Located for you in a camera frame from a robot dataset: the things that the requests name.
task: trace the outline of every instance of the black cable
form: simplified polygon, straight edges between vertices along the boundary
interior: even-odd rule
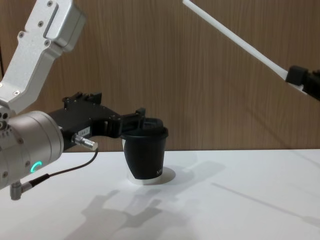
[[[72,167],[72,168],[69,168],[69,169],[66,169],[66,170],[57,171],[57,172],[54,172],[52,174],[46,173],[46,174],[44,174],[42,176],[39,176],[39,177],[37,177],[37,178],[35,178],[33,180],[30,180],[29,183],[31,184],[32,187],[34,187],[34,186],[42,183],[43,181],[47,180],[50,177],[57,176],[59,174],[64,174],[64,173],[67,173],[67,172],[71,172],[73,170],[81,169],[81,168],[89,165],[90,163],[92,163],[96,159],[96,157],[98,155],[98,152],[99,152],[99,149],[97,148],[95,150],[95,153],[94,153],[93,157],[90,159],[90,161],[86,162],[85,164],[82,164],[80,166],[75,166],[75,167]]]

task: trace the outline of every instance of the white stick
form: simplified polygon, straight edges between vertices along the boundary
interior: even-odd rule
[[[195,12],[197,15],[199,15],[201,18],[206,20],[209,24],[214,26],[217,30],[219,30],[221,33],[223,33],[225,36],[227,36],[229,39],[231,39],[233,42],[235,42],[237,45],[239,45],[241,48],[243,48],[245,51],[247,51],[249,54],[260,60],[263,64],[267,65],[269,68],[271,68],[276,74],[278,74],[283,80],[286,80],[288,72],[275,64],[273,61],[271,61],[269,58],[264,56],[261,52],[259,52],[257,49],[255,49],[253,46],[251,46],[249,43],[244,41],[242,38],[234,34],[232,31],[230,31],[228,28],[226,28],[224,25],[222,25],[220,22],[215,20],[212,16],[210,16],[208,13],[203,11],[200,7],[195,5],[190,0],[183,0],[183,4],[186,5],[188,8],[190,8],[193,12]]]

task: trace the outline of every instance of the wood panel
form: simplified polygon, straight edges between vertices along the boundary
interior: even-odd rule
[[[34,0],[0,1],[6,69]],[[49,112],[77,91],[103,92],[120,114],[146,107],[169,150],[320,147],[320,102],[286,85],[181,0],[76,0],[87,24],[54,64],[38,101]],[[196,0],[283,68],[320,66],[320,1]],[[104,151],[119,140],[99,139]]]

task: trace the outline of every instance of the tabletop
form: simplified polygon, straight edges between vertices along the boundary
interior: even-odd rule
[[[64,153],[21,180],[88,161]],[[168,151],[163,180],[127,179],[123,152],[48,179],[20,200],[0,190],[1,240],[319,240],[320,150]]]

